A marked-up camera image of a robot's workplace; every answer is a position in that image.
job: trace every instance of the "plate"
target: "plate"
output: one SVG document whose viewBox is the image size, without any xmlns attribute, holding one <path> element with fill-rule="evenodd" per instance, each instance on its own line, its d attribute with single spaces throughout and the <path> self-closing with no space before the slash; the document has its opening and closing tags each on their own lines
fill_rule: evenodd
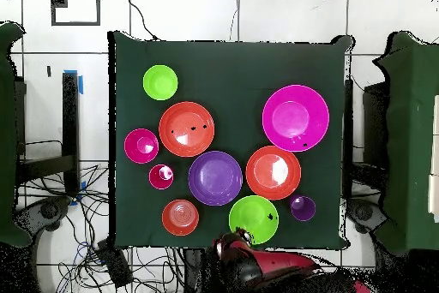
<svg viewBox="0 0 439 293">
<path fill-rule="evenodd" d="M 269 200 L 256 195 L 238 200 L 229 213 L 229 227 L 250 233 L 252 244 L 267 242 L 276 233 L 279 215 L 276 207 Z"/>
<path fill-rule="evenodd" d="M 251 190 L 269 200 L 284 199 L 292 194 L 300 176 L 296 156 L 276 146 L 259 148 L 245 168 L 245 178 Z"/>
<path fill-rule="evenodd" d="M 150 130 L 138 128 L 129 132 L 125 137 L 123 149 L 131 161 L 145 164 L 157 156 L 159 141 Z"/>
<path fill-rule="evenodd" d="M 167 100 L 177 91 L 178 79 L 166 65 L 154 65 L 143 76 L 143 89 L 154 100 Z"/>
<path fill-rule="evenodd" d="M 199 156 L 189 168 L 189 188 L 203 204 L 222 206 L 238 196 L 243 172 L 230 155 L 211 151 Z"/>
<path fill-rule="evenodd" d="M 197 103 L 177 103 L 160 119 L 159 136 L 163 145 L 180 157 L 203 153 L 212 143 L 213 135 L 212 116 Z"/>
<path fill-rule="evenodd" d="M 187 200 L 171 201 L 161 214 L 163 226 L 174 236 L 187 236 L 195 230 L 198 220 L 198 210 Z"/>
<path fill-rule="evenodd" d="M 304 85 L 282 87 L 267 101 L 262 127 L 270 142 L 289 152 L 306 151 L 319 143 L 329 125 L 323 97 Z"/>
</svg>

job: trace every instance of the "magenta plate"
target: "magenta plate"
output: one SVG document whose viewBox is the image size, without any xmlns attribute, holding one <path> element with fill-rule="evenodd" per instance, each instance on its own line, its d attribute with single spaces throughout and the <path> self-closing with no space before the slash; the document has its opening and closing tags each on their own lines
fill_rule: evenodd
<svg viewBox="0 0 439 293">
<path fill-rule="evenodd" d="M 306 151 L 326 134 L 329 110 L 323 97 L 304 85 L 282 87 L 267 101 L 262 127 L 268 139 L 289 152 Z"/>
</svg>

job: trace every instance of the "small pink bowl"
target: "small pink bowl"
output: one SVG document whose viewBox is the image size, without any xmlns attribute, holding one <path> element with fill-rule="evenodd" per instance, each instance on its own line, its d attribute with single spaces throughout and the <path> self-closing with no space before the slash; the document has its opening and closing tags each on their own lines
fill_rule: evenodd
<svg viewBox="0 0 439 293">
<path fill-rule="evenodd" d="M 157 164 L 149 171 L 149 182 L 154 188 L 169 188 L 174 181 L 174 173 L 166 164 Z"/>
<path fill-rule="evenodd" d="M 159 152 L 159 141 L 153 132 L 138 128 L 129 132 L 123 144 L 127 157 L 137 163 L 152 161 Z"/>
</svg>

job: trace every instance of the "white tile floor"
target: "white tile floor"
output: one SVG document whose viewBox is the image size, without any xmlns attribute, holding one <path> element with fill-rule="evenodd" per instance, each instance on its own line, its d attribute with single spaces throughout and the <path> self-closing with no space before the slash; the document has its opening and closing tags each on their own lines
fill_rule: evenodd
<svg viewBox="0 0 439 293">
<path fill-rule="evenodd" d="M 58 20 L 90 21 L 95 16 L 93 1 L 69 0 L 69 8 L 57 9 Z M 356 40 L 352 56 L 352 75 L 360 87 L 384 80 L 372 60 L 384 52 L 391 32 L 410 30 L 425 41 L 433 41 L 439 37 L 439 28 L 436 28 L 439 0 L 240 0 L 240 10 L 235 16 L 232 33 L 232 17 L 237 9 L 237 0 L 132 2 L 143 13 L 147 28 L 161 39 L 237 40 L 239 36 L 241 41 L 329 42 L 337 35 L 351 34 Z M 53 27 L 50 0 L 0 0 L 0 21 L 15 21 L 23 25 L 26 31 L 23 40 L 13 45 L 11 59 L 15 63 L 17 74 L 24 75 L 27 82 L 27 141 L 62 139 L 62 94 L 59 77 L 65 69 L 76 69 L 78 75 L 82 75 L 84 79 L 84 93 L 79 97 L 81 168 L 94 164 L 98 164 L 100 168 L 107 167 L 106 32 L 119 30 L 138 39 L 150 39 L 137 10 L 131 8 L 127 0 L 101 0 L 100 26 Z M 51 77 L 47 75 L 47 66 L 51 66 Z M 354 144 L 359 147 L 364 144 L 362 92 L 358 87 L 354 87 Z M 59 153 L 57 143 L 27 147 L 29 158 Z M 355 149 L 354 160 L 360 161 L 362 157 L 362 150 Z M 93 189 L 107 192 L 106 178 L 96 182 Z M 27 194 L 41 193 L 32 188 L 27 188 L 26 191 Z M 20 198 L 19 206 L 37 199 L 34 196 L 28 196 L 26 200 Z M 107 214 L 108 206 L 99 206 L 99 213 Z M 68 215 L 75 226 L 77 238 L 85 241 L 84 217 L 80 207 L 70 206 Z M 108 217 L 94 215 L 93 226 L 98 240 L 106 237 Z M 370 238 L 358 234 L 349 220 L 346 221 L 346 237 L 351 246 L 345 250 L 302 252 L 320 256 L 335 265 L 375 265 Z M 71 265 L 76 252 L 77 244 L 72 235 L 72 225 L 67 219 L 63 220 L 61 227 L 55 232 L 44 233 L 38 252 L 38 274 L 43 293 L 55 293 L 61 280 L 58 263 Z M 163 248 L 132 248 L 125 253 L 129 263 L 132 263 L 136 278 L 162 279 L 163 259 L 152 262 L 148 267 L 150 271 L 144 267 L 139 268 L 142 263 L 164 255 Z M 104 275 L 100 274 L 99 278 L 105 282 L 107 279 L 102 276 Z M 166 267 L 165 278 L 168 277 L 171 277 L 171 271 Z M 153 293 L 153 290 L 137 282 L 129 286 L 128 292 L 133 293 L 136 288 L 136 293 Z M 157 284 L 157 288 L 163 290 L 160 284 Z M 174 291 L 175 285 L 168 288 Z M 114 286 L 107 286 L 103 291 L 115 293 Z M 99 292 L 96 289 L 84 289 L 80 293 Z M 122 288 L 118 293 L 126 292 Z"/>
</svg>

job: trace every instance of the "purple bowl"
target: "purple bowl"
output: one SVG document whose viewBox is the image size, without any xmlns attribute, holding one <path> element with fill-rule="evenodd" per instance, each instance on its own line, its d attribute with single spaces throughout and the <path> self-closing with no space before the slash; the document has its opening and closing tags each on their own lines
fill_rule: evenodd
<svg viewBox="0 0 439 293">
<path fill-rule="evenodd" d="M 299 221 L 311 220 L 316 214 L 316 203 L 307 196 L 294 194 L 290 199 L 292 216 Z"/>
<path fill-rule="evenodd" d="M 238 162 L 220 151 L 205 152 L 189 168 L 190 192 L 210 206 L 222 206 L 238 196 L 243 172 Z"/>
</svg>

